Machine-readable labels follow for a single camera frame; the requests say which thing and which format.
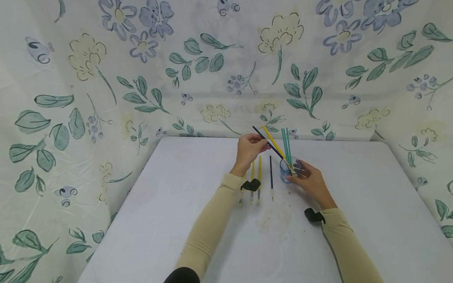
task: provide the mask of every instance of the yellow paintbrush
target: yellow paintbrush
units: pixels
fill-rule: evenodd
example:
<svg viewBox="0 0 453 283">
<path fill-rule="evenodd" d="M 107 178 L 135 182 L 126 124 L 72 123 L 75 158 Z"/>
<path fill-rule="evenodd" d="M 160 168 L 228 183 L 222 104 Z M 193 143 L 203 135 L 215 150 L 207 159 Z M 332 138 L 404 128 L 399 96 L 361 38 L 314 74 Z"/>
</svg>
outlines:
<svg viewBox="0 0 453 283">
<path fill-rule="evenodd" d="M 261 155 L 258 159 L 258 181 L 261 183 Z M 258 205 L 260 204 L 261 185 L 258 187 Z"/>
</svg>

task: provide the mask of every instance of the beige sleeve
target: beige sleeve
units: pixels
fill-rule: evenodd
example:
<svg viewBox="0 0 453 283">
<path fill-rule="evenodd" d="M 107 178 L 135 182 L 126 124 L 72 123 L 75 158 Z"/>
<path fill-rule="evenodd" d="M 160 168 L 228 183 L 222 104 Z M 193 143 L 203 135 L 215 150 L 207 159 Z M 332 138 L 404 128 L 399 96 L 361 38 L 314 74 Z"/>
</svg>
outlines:
<svg viewBox="0 0 453 283">
<path fill-rule="evenodd" d="M 338 208 L 321 211 L 326 221 L 323 232 L 337 258 L 344 283 L 383 283 L 379 272 L 362 248 L 343 212 Z"/>
<path fill-rule="evenodd" d="M 193 225 L 176 268 L 189 267 L 198 275 L 200 282 L 203 280 L 231 212 L 241 198 L 241 185 L 245 181 L 244 178 L 225 174 L 220 187 Z"/>
</svg>

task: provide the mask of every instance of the floral fabric backdrop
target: floral fabric backdrop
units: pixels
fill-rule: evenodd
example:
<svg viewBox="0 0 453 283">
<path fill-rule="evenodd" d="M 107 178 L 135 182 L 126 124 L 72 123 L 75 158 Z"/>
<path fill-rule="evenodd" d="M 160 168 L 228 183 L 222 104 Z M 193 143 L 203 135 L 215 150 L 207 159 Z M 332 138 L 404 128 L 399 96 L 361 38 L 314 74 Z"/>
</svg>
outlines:
<svg viewBox="0 0 453 283">
<path fill-rule="evenodd" d="M 452 9 L 4 1 L 0 283 L 76 282 L 161 138 L 253 125 L 386 143 L 453 239 Z"/>
</svg>

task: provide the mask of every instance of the paintbrush handle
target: paintbrush handle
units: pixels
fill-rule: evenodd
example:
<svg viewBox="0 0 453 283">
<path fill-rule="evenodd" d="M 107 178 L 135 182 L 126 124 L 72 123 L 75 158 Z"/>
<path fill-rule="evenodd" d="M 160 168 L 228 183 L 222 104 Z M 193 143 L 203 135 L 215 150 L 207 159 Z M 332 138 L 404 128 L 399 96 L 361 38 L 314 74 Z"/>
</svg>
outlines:
<svg viewBox="0 0 453 283">
<path fill-rule="evenodd" d="M 263 139 L 266 139 L 262 133 L 260 133 L 260 131 L 258 131 L 258 129 L 255 127 L 255 126 L 252 126 L 253 129 L 260 135 L 261 138 Z M 278 154 L 278 156 L 280 156 L 281 159 L 284 159 L 284 157 L 275 149 L 275 147 L 273 147 L 273 145 L 270 144 L 270 142 L 268 141 L 267 144 L 270 146 L 271 149 L 273 149 L 275 151 L 276 154 Z"/>
</svg>

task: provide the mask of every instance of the person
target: person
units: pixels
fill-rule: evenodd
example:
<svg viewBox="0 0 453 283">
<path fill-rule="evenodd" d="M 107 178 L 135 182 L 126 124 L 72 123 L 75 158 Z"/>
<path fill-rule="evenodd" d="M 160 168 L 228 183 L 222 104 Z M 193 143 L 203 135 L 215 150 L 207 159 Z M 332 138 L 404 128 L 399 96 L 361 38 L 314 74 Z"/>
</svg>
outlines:
<svg viewBox="0 0 453 283">
<path fill-rule="evenodd" d="M 231 212 L 241 197 L 243 176 L 256 157 L 270 149 L 267 140 L 256 134 L 239 138 L 236 163 L 225 174 L 220 187 L 204 207 L 188 236 L 175 270 L 164 283 L 200 283 L 222 239 Z M 302 161 L 304 176 L 288 177 L 321 206 L 323 232 L 337 258 L 344 283 L 383 283 L 373 262 L 362 248 L 343 212 L 337 207 L 319 169 Z"/>
</svg>

